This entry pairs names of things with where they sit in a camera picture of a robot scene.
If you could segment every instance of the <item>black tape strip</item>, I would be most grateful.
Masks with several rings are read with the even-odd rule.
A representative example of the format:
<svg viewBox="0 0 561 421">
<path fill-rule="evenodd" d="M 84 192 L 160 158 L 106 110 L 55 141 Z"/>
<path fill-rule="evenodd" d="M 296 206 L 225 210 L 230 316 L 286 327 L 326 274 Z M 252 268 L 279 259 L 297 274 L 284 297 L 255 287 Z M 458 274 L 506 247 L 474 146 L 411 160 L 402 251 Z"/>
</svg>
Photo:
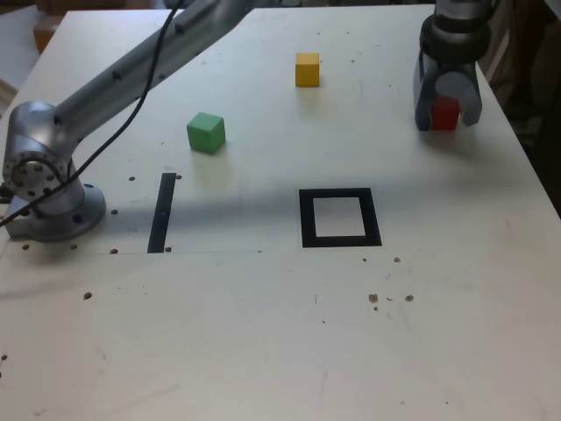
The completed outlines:
<svg viewBox="0 0 561 421">
<path fill-rule="evenodd" d="M 161 175 L 160 191 L 158 201 L 152 220 L 152 230 L 148 240 L 148 253 L 164 253 L 166 245 L 167 224 L 172 212 L 172 201 L 174 200 L 175 173 L 164 173 Z"/>
</svg>

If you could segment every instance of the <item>black cable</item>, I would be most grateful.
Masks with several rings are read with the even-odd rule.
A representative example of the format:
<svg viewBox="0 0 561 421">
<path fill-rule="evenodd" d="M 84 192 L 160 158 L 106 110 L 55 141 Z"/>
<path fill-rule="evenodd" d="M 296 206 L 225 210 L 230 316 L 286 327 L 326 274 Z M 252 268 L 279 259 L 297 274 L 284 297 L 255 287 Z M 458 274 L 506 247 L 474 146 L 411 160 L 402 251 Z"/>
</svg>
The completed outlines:
<svg viewBox="0 0 561 421">
<path fill-rule="evenodd" d="M 175 13 L 179 10 L 180 7 L 183 6 L 184 1 L 185 0 L 178 0 L 175 7 L 167 15 L 166 22 L 164 23 L 164 25 L 160 29 L 160 35 L 158 36 L 158 40 L 156 41 L 156 46 L 154 48 L 154 55 L 153 55 L 153 58 L 152 58 L 152 64 L 150 65 L 150 70 L 148 70 L 148 79 L 146 80 L 146 86 L 144 88 L 144 91 L 142 92 L 142 95 L 140 96 L 140 99 L 138 100 L 137 106 L 134 107 L 134 110 L 132 111 L 131 115 L 126 119 L 126 121 L 123 123 L 123 125 L 121 125 L 121 127 L 118 128 L 118 130 L 113 134 L 113 136 L 108 138 L 105 141 L 105 143 L 103 143 L 99 148 L 97 148 L 97 150 L 91 154 L 91 156 L 86 160 L 86 162 L 84 162 L 82 164 L 82 166 L 76 170 L 75 173 L 73 173 L 69 178 L 67 178 L 67 180 L 65 182 L 59 184 L 57 187 L 50 190 L 48 193 L 45 193 L 43 196 L 40 196 L 37 199 L 33 200 L 32 202 L 29 202 L 26 206 L 20 208 L 19 210 L 12 213 L 11 215 L 9 215 L 4 220 L 0 221 L 0 227 L 3 227 L 6 224 L 9 224 L 15 218 L 20 217 L 20 216 L 24 215 L 25 213 L 28 213 L 31 208 L 33 208 L 33 207 L 37 206 L 38 204 L 44 202 L 46 199 L 48 199 L 52 195 L 57 194 L 59 191 L 63 190 L 67 186 L 69 186 L 72 182 L 76 181 L 78 179 L 78 177 L 86 170 L 86 168 L 89 167 L 89 165 L 105 149 L 107 149 L 110 146 L 110 144 L 113 143 L 126 130 L 126 128 L 129 125 L 131 125 L 132 120 L 134 120 L 134 118 L 137 116 L 138 112 L 140 111 L 140 108 L 142 107 L 142 104 L 144 103 L 144 101 L 146 99 L 146 96 L 148 95 L 148 91 L 150 90 L 150 87 L 152 86 L 152 81 L 153 81 L 153 78 L 154 78 L 154 74 L 156 73 L 156 67 L 158 65 L 158 59 L 160 58 L 161 48 L 164 44 L 164 38 L 166 36 L 167 28 L 171 24 L 171 21 L 174 18 Z"/>
</svg>

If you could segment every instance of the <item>cube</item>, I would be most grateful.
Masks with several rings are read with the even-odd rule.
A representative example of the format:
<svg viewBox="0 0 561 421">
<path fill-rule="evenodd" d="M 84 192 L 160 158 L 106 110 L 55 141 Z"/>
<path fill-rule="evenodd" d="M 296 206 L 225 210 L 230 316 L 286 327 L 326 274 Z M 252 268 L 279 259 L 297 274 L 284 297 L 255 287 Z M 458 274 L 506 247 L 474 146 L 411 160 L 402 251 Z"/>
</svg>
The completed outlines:
<svg viewBox="0 0 561 421">
<path fill-rule="evenodd" d="M 319 53 L 296 54 L 296 86 L 319 86 Z"/>
<path fill-rule="evenodd" d="M 191 149 L 213 154 L 226 141 L 224 119 L 205 112 L 199 112 L 189 121 L 187 135 Z"/>
</svg>

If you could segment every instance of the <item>white table surface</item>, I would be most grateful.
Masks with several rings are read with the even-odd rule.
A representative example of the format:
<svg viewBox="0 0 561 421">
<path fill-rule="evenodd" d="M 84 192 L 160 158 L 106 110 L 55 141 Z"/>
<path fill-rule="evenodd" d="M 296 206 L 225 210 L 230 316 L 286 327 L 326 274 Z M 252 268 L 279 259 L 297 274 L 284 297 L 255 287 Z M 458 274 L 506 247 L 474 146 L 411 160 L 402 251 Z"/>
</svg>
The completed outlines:
<svg viewBox="0 0 561 421">
<path fill-rule="evenodd" d="M 416 130 L 431 12 L 254 11 L 86 172 L 118 215 L 56 245 L 0 231 L 0 418 L 560 419 L 561 224 L 481 74 L 478 125 Z M 15 103 L 60 102 L 165 16 L 68 13 Z M 318 89 L 294 86 L 301 51 Z M 224 117 L 218 156 L 189 149 L 199 111 Z M 163 172 L 173 251 L 147 254 Z M 298 189 L 355 187 L 383 246 L 302 249 Z"/>
</svg>

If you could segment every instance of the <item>gray robot arm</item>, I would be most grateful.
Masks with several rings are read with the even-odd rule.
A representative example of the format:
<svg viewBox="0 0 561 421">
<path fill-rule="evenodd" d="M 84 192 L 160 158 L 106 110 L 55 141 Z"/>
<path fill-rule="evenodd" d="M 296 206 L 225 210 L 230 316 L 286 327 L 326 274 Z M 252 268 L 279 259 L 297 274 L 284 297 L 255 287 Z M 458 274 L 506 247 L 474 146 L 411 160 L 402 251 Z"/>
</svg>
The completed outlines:
<svg viewBox="0 0 561 421">
<path fill-rule="evenodd" d="M 150 89 L 221 39 L 256 2 L 262 0 L 198 0 L 174 18 Z M 3 176 L 15 196 L 7 218 L 66 182 L 75 172 L 72 154 L 79 143 L 140 97 L 159 36 L 150 36 L 58 106 L 28 102 L 13 110 Z M 104 213 L 101 190 L 77 178 L 6 228 L 12 238 L 71 239 L 97 224 Z"/>
</svg>

